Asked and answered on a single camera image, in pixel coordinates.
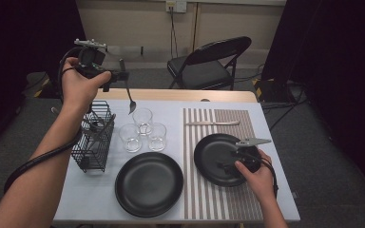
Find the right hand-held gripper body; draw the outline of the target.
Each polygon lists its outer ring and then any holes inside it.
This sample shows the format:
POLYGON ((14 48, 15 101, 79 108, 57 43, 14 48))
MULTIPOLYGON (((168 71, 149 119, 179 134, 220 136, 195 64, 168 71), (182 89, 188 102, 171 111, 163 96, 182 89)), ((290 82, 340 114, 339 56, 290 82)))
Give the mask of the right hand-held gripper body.
POLYGON ((271 140, 258 138, 246 138, 236 142, 236 147, 240 150, 240 154, 238 155, 240 162, 250 172, 257 172, 261 166, 261 155, 258 151, 258 145, 270 142, 271 140))

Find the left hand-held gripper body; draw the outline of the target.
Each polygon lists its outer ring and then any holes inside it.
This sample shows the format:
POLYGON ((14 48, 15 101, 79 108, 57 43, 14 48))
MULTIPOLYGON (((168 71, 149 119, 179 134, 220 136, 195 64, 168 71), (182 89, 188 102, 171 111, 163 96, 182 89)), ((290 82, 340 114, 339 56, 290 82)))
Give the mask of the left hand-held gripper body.
POLYGON ((81 73, 88 79, 91 79, 106 71, 102 67, 102 64, 106 57, 107 44, 100 44, 94 39, 76 39, 74 41, 74 44, 77 46, 81 46, 78 54, 79 64, 76 67, 79 73, 81 73))

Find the black plate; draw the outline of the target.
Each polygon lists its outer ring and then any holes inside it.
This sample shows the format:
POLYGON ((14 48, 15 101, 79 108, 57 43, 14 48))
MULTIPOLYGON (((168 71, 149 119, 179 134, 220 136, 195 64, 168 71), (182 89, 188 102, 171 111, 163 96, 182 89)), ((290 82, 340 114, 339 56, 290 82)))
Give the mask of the black plate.
POLYGON ((126 162, 115 180, 121 207, 139 218, 154 218, 170 210, 183 191, 183 171, 169 156, 139 154, 126 162))
POLYGON ((240 161, 233 155, 239 139, 228 134, 212 134, 201 139, 194 150, 194 163, 208 181, 222 187, 233 187, 245 182, 245 177, 238 172, 226 174, 218 168, 218 162, 233 163, 240 161))

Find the silver fork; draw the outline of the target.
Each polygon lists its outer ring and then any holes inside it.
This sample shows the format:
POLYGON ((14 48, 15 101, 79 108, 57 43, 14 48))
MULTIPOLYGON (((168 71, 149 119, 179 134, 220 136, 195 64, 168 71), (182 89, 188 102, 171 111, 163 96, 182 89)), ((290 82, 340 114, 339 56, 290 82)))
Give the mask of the silver fork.
POLYGON ((126 89, 126 93, 127 93, 128 99, 129 99, 129 114, 132 114, 135 111, 137 104, 132 99, 128 81, 125 81, 125 89, 126 89))

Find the silver table knife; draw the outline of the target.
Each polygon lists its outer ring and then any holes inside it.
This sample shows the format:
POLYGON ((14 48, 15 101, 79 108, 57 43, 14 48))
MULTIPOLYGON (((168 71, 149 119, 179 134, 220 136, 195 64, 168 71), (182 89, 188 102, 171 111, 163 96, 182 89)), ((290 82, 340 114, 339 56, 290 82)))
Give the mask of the silver table knife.
POLYGON ((208 122, 208 121, 201 121, 201 122, 190 122, 185 123, 184 125, 238 125, 240 121, 233 121, 233 122, 208 122))

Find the black wire cutlery rack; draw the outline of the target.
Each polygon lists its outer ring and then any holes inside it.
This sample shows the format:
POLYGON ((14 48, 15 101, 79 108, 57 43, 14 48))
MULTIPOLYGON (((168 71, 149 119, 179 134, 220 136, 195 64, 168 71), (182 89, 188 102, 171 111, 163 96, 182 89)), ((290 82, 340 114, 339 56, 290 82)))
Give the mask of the black wire cutlery rack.
POLYGON ((82 136, 80 140, 73 146, 71 157, 76 161, 79 168, 86 172, 87 170, 106 169, 106 161, 113 134, 114 124, 107 130, 108 138, 101 144, 95 144, 91 149, 87 149, 93 142, 93 138, 89 132, 90 126, 88 122, 97 124, 99 119, 108 121, 111 112, 110 106, 106 101, 94 101, 91 109, 85 115, 82 121, 82 136))

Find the person's right hand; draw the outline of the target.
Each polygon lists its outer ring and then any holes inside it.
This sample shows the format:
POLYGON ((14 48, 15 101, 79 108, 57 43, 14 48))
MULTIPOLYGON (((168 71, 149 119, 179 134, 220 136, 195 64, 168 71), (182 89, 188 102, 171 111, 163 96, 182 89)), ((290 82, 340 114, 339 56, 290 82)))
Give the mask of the person's right hand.
POLYGON ((260 204, 266 205, 277 202, 273 188, 274 178, 265 164, 255 173, 250 172, 240 161, 236 161, 235 166, 246 178, 249 187, 255 193, 260 204))

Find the person's left hand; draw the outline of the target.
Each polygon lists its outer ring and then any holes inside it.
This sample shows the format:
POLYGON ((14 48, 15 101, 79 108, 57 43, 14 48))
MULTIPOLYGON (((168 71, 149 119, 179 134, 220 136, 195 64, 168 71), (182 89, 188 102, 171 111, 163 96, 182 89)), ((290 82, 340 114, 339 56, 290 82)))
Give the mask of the person's left hand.
POLYGON ((62 75, 63 109, 78 110, 85 114, 96 97, 98 88, 109 81, 111 73, 105 71, 88 79, 75 69, 77 65, 77 58, 66 58, 62 75))

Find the striped brown white placemat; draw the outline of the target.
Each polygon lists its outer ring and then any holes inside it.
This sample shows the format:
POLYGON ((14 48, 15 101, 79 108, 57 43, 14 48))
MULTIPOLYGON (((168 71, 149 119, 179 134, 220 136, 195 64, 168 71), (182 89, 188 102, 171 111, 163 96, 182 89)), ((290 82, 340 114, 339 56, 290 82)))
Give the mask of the striped brown white placemat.
POLYGON ((250 113, 246 110, 185 108, 182 121, 240 121, 238 125, 182 127, 182 171, 184 174, 183 216, 188 220, 250 222, 262 219, 259 203, 246 181, 222 187, 211 183, 197 169, 194 150, 197 143, 212 134, 228 134, 238 139, 254 135, 250 113))

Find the black stand base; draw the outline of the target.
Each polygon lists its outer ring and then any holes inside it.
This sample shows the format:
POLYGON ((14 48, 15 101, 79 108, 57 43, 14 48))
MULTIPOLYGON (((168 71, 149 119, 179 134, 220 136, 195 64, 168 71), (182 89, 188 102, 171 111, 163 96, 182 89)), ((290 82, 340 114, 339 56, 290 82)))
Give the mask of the black stand base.
POLYGON ((23 94, 28 98, 58 99, 59 94, 45 71, 32 72, 27 75, 27 82, 23 94))
POLYGON ((260 102, 265 103, 294 103, 296 101, 287 84, 277 83, 274 79, 252 81, 260 102))

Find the dark cutlery piece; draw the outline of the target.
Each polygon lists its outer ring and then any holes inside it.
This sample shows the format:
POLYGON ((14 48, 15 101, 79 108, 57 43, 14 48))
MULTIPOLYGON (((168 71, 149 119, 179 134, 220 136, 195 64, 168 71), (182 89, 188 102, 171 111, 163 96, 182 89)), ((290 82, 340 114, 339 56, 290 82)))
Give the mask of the dark cutlery piece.
POLYGON ((93 142, 88 146, 87 149, 91 149, 95 144, 101 144, 107 140, 107 130, 114 124, 115 117, 115 114, 111 114, 108 121, 99 119, 97 124, 88 122, 90 126, 89 132, 93 138, 93 142))

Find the dark curtain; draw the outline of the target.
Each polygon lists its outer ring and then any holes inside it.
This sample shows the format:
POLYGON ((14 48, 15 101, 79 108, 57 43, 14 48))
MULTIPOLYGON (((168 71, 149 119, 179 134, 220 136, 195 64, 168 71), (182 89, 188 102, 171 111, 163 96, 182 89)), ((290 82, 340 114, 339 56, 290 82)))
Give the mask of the dark curtain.
POLYGON ((27 75, 54 79, 85 31, 76 0, 0 0, 0 133, 24 100, 27 75))
POLYGON ((365 176, 365 0, 286 0, 262 78, 305 84, 365 176))

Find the black folding chair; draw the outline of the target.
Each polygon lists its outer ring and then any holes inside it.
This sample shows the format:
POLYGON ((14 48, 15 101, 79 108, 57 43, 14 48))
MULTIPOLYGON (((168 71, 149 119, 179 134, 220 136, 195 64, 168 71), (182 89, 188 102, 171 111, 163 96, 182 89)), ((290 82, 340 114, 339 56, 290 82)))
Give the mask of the black folding chair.
POLYGON ((196 48, 187 56, 167 62, 167 70, 181 89, 211 90, 234 88, 238 58, 252 44, 247 36, 224 39, 196 48))

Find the white table cover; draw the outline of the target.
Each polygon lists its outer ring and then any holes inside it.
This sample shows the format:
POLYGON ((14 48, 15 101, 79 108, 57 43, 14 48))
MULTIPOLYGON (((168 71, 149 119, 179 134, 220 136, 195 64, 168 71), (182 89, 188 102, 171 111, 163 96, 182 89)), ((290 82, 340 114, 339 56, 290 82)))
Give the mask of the white table cover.
MULTIPOLYGON (((232 221, 188 220, 183 216, 184 196, 164 214, 155 218, 137 218, 127 213, 115 196, 115 180, 122 166, 132 153, 125 151, 119 137, 119 128, 133 122, 129 104, 122 100, 107 102, 116 115, 115 126, 109 147, 106 169, 82 171, 75 161, 69 164, 66 182, 54 221, 57 223, 236 223, 232 221)), ((244 138, 271 139, 263 111, 257 103, 139 101, 139 108, 152 111, 153 121, 164 124, 166 148, 164 154, 176 161, 183 172, 183 110, 185 108, 246 110, 250 113, 254 135, 244 138)))

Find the white wall outlet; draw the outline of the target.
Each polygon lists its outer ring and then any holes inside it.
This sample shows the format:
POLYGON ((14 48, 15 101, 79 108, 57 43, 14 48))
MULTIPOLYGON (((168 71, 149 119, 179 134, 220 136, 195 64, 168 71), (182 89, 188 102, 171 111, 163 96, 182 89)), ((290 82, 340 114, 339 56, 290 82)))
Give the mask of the white wall outlet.
POLYGON ((167 12, 186 13, 187 3, 185 1, 166 0, 165 10, 167 12))

